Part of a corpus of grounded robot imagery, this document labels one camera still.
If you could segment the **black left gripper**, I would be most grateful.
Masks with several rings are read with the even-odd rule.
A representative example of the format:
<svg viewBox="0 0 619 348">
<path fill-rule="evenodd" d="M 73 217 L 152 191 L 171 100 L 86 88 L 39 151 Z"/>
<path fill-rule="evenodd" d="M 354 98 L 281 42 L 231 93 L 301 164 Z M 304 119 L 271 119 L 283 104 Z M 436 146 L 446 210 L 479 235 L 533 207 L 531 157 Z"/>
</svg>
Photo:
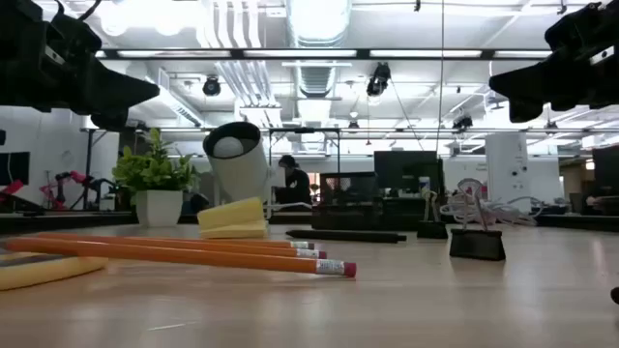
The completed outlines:
<svg viewBox="0 0 619 348">
<path fill-rule="evenodd" d="M 123 131 L 128 110 L 160 88 L 106 68 L 96 58 L 102 40 L 85 17 L 65 14 L 54 1 L 57 12 L 45 20 L 33 0 L 0 0 L 0 105 L 68 108 L 91 114 L 101 130 Z"/>
</svg>

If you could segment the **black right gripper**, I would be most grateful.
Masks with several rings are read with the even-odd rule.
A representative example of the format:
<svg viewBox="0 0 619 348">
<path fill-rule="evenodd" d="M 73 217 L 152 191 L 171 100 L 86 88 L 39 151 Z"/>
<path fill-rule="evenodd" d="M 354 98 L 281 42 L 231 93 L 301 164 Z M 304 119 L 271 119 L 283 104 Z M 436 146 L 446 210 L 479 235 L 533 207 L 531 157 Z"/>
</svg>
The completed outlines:
<svg viewBox="0 0 619 348">
<path fill-rule="evenodd" d="M 545 31 L 552 54 L 535 65 L 489 78 L 492 91 L 509 101 L 509 118 L 538 118 L 545 103 L 555 111 L 577 105 L 619 105 L 619 0 L 590 2 Z"/>
</svg>

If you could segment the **large black binder clip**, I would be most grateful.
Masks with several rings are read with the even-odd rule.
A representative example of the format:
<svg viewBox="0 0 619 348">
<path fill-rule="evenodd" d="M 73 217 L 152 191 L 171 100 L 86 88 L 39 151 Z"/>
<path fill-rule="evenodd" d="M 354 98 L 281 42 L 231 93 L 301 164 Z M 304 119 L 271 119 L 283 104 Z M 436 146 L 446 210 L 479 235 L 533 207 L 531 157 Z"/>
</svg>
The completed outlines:
<svg viewBox="0 0 619 348">
<path fill-rule="evenodd" d="M 483 184 L 476 179 L 463 179 L 458 185 L 461 208 L 454 214 L 460 228 L 452 228 L 450 256 L 485 261 L 506 260 L 502 233 L 488 229 L 488 213 L 482 204 Z"/>
</svg>

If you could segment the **yellow sticky note pad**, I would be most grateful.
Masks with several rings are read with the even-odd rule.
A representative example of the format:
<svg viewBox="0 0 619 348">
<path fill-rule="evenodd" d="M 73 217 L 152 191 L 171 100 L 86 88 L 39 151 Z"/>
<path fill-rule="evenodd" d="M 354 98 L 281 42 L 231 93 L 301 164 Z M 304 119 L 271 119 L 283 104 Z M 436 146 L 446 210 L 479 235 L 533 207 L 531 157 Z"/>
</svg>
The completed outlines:
<svg viewBox="0 0 619 348">
<path fill-rule="evenodd" d="M 268 226 L 259 198 L 249 198 L 201 211 L 197 220 L 202 239 L 263 239 Z"/>
</svg>

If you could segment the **small black binder clip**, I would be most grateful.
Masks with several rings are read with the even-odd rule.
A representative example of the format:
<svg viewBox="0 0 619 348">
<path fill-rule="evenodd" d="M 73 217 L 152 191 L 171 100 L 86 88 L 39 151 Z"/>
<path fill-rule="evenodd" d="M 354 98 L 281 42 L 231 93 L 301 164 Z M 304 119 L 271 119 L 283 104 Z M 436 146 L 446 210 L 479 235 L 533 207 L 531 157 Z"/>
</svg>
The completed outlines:
<svg viewBox="0 0 619 348">
<path fill-rule="evenodd" d="M 441 219 L 438 194 L 429 188 L 423 188 L 422 198 L 425 200 L 425 210 L 423 219 L 418 222 L 417 238 L 447 240 L 449 235 Z"/>
</svg>

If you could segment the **yellow handled scissors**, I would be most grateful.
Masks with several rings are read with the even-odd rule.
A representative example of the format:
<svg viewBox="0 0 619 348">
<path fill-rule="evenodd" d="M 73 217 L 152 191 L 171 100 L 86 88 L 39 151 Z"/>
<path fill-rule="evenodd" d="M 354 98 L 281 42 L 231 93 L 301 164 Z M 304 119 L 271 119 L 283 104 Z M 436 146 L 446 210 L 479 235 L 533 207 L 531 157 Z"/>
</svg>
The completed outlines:
<svg viewBox="0 0 619 348">
<path fill-rule="evenodd" d="M 25 288 L 103 270 L 107 258 L 31 252 L 0 253 L 0 291 Z"/>
</svg>

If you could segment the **orange pencil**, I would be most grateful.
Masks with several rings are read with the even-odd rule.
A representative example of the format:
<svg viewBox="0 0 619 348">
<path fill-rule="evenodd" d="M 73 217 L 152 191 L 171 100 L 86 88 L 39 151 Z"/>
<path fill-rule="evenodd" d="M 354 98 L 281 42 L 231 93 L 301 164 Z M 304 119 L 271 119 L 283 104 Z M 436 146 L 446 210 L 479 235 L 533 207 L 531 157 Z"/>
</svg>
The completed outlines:
<svg viewBox="0 0 619 348">
<path fill-rule="evenodd" d="M 183 243 L 209 243 L 209 244 L 227 244 L 227 245 L 244 245 L 252 247 L 280 247 L 280 248 L 299 248 L 314 250 L 314 243 L 304 241 L 273 241 L 273 240 L 236 240 L 236 239 L 177 239 L 177 238 L 149 238 L 149 237 L 116 237 L 116 236 L 98 236 L 98 235 L 79 235 L 69 233 L 41 232 L 36 234 L 40 238 L 60 239 L 60 240 L 75 240 L 89 242 L 183 242 Z"/>
<path fill-rule="evenodd" d="M 299 248 L 280 248 L 280 247 L 265 247 L 265 246 L 244 246 L 244 245 L 227 245 L 227 244 L 209 244 L 209 243 L 183 243 L 183 242 L 93 242 L 106 243 L 112 245 L 127 245 L 134 247 L 168 247 L 190 250 L 205 250 L 215 252 L 228 253 L 243 253 L 253 255 L 269 255 L 282 257 L 296 257 L 309 259 L 326 259 L 327 253 L 322 250 L 309 250 Z"/>
<path fill-rule="evenodd" d="M 186 248 L 114 245 L 21 237 L 10 238 L 2 242 L 1 246 L 10 251 L 69 256 L 106 257 L 327 276 L 354 277 L 357 274 L 357 265 L 355 263 L 330 259 L 308 259 Z"/>
</svg>

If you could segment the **black mesh desk organizer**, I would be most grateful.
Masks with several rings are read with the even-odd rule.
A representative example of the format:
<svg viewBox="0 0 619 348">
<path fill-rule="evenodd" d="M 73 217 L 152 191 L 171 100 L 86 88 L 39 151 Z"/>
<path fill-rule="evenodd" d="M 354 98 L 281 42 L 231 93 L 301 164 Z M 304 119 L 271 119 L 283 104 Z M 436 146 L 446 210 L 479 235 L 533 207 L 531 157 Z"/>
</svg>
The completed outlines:
<svg viewBox="0 0 619 348">
<path fill-rule="evenodd" d="M 373 172 L 323 173 L 319 188 L 314 229 L 414 231 L 425 216 L 423 198 L 385 195 Z"/>
</svg>

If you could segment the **green plant in white pot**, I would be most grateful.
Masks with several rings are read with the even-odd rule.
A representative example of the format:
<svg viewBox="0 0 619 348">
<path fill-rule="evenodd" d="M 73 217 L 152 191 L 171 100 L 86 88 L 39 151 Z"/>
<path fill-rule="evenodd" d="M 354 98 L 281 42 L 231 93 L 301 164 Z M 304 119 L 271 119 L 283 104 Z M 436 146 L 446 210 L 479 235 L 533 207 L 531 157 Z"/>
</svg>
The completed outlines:
<svg viewBox="0 0 619 348">
<path fill-rule="evenodd" d="M 149 149 L 135 154 L 128 146 L 112 169 L 116 183 L 131 194 L 130 204 L 140 225 L 170 227 L 182 213 L 184 192 L 197 183 L 198 172 L 191 163 L 194 154 L 169 156 L 171 143 L 151 129 Z"/>
</svg>

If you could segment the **white square pillar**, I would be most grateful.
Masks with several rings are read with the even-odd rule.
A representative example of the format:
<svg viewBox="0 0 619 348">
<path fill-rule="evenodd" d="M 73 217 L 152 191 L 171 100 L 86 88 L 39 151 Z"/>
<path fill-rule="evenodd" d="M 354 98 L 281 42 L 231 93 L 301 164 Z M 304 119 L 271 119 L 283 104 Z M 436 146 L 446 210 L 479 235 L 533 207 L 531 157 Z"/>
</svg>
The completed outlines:
<svg viewBox="0 0 619 348">
<path fill-rule="evenodd" d="M 488 198 L 523 213 L 531 211 L 531 185 L 526 137 L 521 132 L 492 133 L 486 137 Z"/>
</svg>

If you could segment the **black monitor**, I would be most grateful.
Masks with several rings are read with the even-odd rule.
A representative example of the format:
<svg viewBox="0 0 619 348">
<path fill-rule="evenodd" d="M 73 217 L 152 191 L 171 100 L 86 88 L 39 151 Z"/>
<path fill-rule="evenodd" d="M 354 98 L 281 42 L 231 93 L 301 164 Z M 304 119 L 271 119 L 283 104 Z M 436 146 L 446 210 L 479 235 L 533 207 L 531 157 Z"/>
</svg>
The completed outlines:
<svg viewBox="0 0 619 348">
<path fill-rule="evenodd" d="M 8 186 L 14 181 L 29 184 L 29 152 L 0 153 L 0 186 Z"/>
<path fill-rule="evenodd" d="M 432 151 L 379 151 L 373 154 L 378 187 L 387 196 L 421 193 L 424 188 L 445 192 L 443 160 Z"/>
</svg>

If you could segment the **black overhead rig beam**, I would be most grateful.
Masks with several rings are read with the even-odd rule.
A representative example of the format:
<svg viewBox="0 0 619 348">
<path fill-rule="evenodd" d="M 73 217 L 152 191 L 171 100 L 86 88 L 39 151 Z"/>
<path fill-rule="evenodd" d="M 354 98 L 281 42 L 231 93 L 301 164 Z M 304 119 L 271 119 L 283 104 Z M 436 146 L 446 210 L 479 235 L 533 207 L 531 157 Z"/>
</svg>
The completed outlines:
<svg viewBox="0 0 619 348">
<path fill-rule="evenodd" d="M 550 50 L 542 49 L 381 49 L 381 48 L 104 48 L 102 60 L 415 60 L 415 61 L 539 61 Z"/>
</svg>

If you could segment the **person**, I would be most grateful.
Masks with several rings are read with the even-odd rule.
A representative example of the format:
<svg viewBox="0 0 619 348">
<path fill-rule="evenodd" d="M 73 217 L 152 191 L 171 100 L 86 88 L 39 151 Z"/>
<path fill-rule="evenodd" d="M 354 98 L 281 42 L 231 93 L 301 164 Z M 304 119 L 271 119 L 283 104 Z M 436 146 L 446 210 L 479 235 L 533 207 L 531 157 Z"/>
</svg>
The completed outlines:
<svg viewBox="0 0 619 348">
<path fill-rule="evenodd" d="M 279 167 L 284 169 L 285 185 L 276 188 L 276 201 L 281 204 L 311 203 L 310 178 L 291 155 L 283 155 Z"/>
</svg>

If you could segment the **black pen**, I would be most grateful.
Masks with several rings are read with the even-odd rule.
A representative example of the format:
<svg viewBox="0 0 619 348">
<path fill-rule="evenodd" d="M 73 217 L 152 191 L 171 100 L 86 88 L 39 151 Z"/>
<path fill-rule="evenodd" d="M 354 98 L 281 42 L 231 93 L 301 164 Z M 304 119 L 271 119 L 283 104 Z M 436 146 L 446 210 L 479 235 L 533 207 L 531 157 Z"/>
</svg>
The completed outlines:
<svg viewBox="0 0 619 348">
<path fill-rule="evenodd" d="M 296 239 L 310 239 L 338 242 L 363 242 L 377 244 L 397 244 L 406 242 L 407 237 L 397 233 L 374 233 L 331 230 L 288 230 L 285 234 Z"/>
</svg>

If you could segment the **black aluminium table frame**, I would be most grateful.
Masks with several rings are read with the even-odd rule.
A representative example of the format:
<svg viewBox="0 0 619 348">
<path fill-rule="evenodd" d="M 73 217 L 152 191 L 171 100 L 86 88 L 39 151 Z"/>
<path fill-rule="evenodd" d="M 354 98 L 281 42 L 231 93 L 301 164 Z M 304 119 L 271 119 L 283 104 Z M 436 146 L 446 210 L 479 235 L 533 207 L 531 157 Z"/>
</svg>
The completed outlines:
<svg viewBox="0 0 619 348">
<path fill-rule="evenodd" d="M 368 215 L 283 212 L 270 217 L 272 224 L 310 225 L 329 230 L 411 231 L 423 220 L 422 215 Z M 540 227 L 581 229 L 619 233 L 619 217 L 539 215 Z M 54 215 L 0 215 L 0 234 L 30 233 L 62 229 L 137 224 L 132 213 L 77 214 L 64 212 Z"/>
</svg>

